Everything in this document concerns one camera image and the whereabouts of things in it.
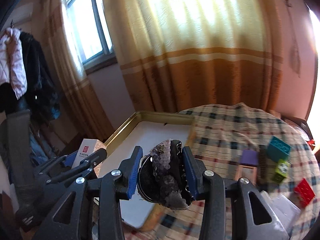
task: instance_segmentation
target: curtain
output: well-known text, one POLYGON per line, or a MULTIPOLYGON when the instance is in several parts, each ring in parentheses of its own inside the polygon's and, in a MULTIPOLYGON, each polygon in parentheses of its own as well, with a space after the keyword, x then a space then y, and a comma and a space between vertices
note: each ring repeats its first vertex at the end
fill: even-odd
POLYGON ((279 25, 270 24, 279 17, 266 1, 103 0, 135 109, 239 102, 274 109, 282 45, 271 32, 279 25))
POLYGON ((77 55, 67 20, 66 0, 43 0, 43 6, 44 39, 73 115, 89 138, 107 139, 114 129, 77 55))

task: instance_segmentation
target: window pane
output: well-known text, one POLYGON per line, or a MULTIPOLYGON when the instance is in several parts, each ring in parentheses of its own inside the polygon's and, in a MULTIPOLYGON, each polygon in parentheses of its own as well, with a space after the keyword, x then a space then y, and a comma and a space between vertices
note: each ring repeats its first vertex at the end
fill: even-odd
POLYGON ((68 9, 81 61, 102 51, 91 0, 75 0, 68 9))
POLYGON ((104 36, 106 38, 106 42, 107 42, 109 51, 112 52, 112 49, 111 49, 112 42, 111 42, 111 38, 110 38, 110 35, 109 35, 109 30, 108 30, 108 27, 107 27, 106 18, 104 16, 103 1, 102 0, 96 0, 96 2, 97 2, 97 7, 98 7, 98 12, 99 12, 99 17, 100 17, 103 33, 104 33, 104 36))

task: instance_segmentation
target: checkered tablecloth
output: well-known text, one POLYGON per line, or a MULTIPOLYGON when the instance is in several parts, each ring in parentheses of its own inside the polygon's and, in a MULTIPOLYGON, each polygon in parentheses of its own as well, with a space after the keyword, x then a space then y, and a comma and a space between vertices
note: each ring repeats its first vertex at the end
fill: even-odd
MULTIPOLYGON (((319 215, 320 172, 307 143, 288 124, 262 110, 243 103, 235 106, 206 105, 181 111, 196 116, 196 138, 192 152, 206 167, 220 176, 234 179, 242 150, 265 150, 272 136, 291 146, 289 176, 281 185, 271 181, 276 163, 267 159, 267 182, 261 185, 271 197, 281 193, 294 201, 293 189, 306 178, 316 197, 301 210, 299 220, 290 233, 291 239, 302 239, 319 215)), ((227 202, 226 239, 231 239, 231 204, 227 202)), ((152 231, 137 232, 124 227, 129 239, 198 239, 204 201, 195 201, 188 210, 165 210, 152 231)))

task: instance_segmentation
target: window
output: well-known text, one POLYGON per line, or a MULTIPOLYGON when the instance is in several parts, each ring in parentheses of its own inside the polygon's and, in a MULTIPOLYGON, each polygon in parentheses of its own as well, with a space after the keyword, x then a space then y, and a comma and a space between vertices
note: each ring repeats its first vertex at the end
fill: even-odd
POLYGON ((67 11, 86 70, 115 57, 102 0, 67 0, 67 11))

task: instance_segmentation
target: teal block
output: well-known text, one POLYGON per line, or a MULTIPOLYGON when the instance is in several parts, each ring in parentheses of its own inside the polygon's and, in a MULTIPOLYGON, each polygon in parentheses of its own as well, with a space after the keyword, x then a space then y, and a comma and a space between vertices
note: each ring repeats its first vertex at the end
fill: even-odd
POLYGON ((290 156, 290 149, 290 145, 273 136, 267 149, 267 156, 276 163, 280 159, 286 161, 290 156))

